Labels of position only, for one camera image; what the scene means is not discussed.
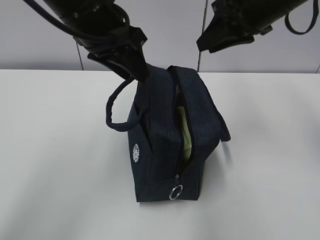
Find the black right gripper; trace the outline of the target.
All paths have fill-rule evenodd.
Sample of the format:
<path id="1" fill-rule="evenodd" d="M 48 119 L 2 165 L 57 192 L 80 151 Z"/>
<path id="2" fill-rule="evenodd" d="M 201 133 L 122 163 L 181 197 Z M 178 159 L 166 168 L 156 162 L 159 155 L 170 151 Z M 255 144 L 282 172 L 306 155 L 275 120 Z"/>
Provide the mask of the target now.
<path id="1" fill-rule="evenodd" d="M 216 0 L 211 4 L 214 17 L 196 41 L 197 47 L 200 51 L 216 53 L 251 44 L 255 41 L 253 35 L 271 32 L 272 24 L 282 17 L 291 33 L 307 34 L 313 29 L 312 23 L 306 31 L 297 31 L 289 18 L 304 3 L 304 0 Z"/>

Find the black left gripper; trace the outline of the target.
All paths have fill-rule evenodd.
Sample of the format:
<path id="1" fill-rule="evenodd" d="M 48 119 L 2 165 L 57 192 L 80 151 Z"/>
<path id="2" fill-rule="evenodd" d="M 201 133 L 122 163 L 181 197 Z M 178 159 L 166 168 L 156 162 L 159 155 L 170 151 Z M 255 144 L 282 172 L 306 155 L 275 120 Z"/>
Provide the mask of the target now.
<path id="1" fill-rule="evenodd" d="M 127 12 L 114 0 L 46 0 L 45 4 L 69 28 L 94 38 L 103 38 L 107 48 L 124 47 L 117 64 L 89 53 L 87 58 L 121 78 L 144 83 L 150 73 L 142 47 L 147 41 L 141 28 L 131 25 Z"/>

